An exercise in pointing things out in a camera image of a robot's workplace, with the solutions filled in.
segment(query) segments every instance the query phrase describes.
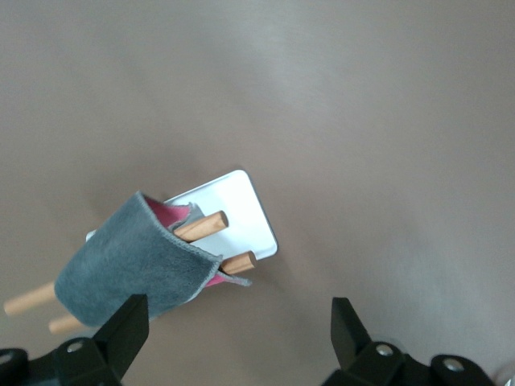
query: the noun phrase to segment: gray suede leather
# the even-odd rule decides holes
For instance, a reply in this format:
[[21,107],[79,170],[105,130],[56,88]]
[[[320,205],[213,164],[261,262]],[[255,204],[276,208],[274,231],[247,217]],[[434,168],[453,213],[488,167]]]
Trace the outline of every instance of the gray suede leather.
[[154,318],[193,299],[221,260],[163,227],[138,192],[64,267],[56,296],[87,326],[101,326],[131,294],[148,296]]

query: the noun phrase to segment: gray surface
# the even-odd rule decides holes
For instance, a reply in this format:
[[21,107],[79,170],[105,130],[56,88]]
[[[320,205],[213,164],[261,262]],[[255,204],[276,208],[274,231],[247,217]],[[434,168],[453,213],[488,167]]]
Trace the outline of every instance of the gray surface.
[[[126,384],[319,384],[331,297],[427,363],[515,360],[513,2],[3,2],[0,291],[121,197],[252,176],[280,244],[154,321]],[[63,338],[59,306],[0,346]]]

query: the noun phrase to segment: wooden dowel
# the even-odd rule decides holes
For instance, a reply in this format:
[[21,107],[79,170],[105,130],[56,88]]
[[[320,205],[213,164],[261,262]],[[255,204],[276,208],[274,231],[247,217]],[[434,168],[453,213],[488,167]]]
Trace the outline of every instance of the wooden dowel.
[[[191,243],[211,236],[213,233],[219,232],[228,226],[229,222],[227,221],[227,216],[222,211],[218,211],[210,216],[203,217],[202,219],[177,228],[174,230],[174,234],[181,240]],[[6,314],[13,316],[21,314],[30,308],[51,302],[55,298],[54,282],[51,282],[6,301],[3,308]]]
[[81,327],[84,327],[84,325],[71,314],[65,315],[61,318],[52,319],[50,323],[48,323],[48,330],[50,330],[54,335],[72,332],[80,329]]
[[234,275],[255,267],[256,256],[250,251],[225,259],[222,261],[222,264],[220,264],[220,269],[228,275]]
[[222,211],[218,211],[191,224],[177,228],[174,230],[174,234],[181,240],[191,243],[211,236],[213,233],[226,229],[228,226],[227,216]]
[[30,308],[39,306],[47,302],[51,302],[56,298],[54,292],[54,282],[42,285],[30,292],[12,298],[3,304],[3,309],[9,316],[21,314]]

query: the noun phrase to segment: screw head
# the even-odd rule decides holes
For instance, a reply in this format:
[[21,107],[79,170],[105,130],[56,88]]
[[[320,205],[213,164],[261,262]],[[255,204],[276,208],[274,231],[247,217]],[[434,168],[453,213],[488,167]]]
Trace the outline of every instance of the screw head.
[[451,370],[452,372],[462,372],[463,370],[465,370],[461,362],[454,358],[444,359],[443,364],[448,370]]
[[79,340],[77,342],[73,342],[68,347],[66,347],[66,351],[67,352],[75,352],[75,351],[80,350],[81,348],[82,348],[82,341]]
[[11,359],[13,359],[13,353],[7,352],[4,355],[0,355],[0,365],[6,364]]
[[383,356],[392,356],[393,355],[392,347],[388,346],[387,344],[377,345],[376,351],[379,353],[379,355],[383,355]]

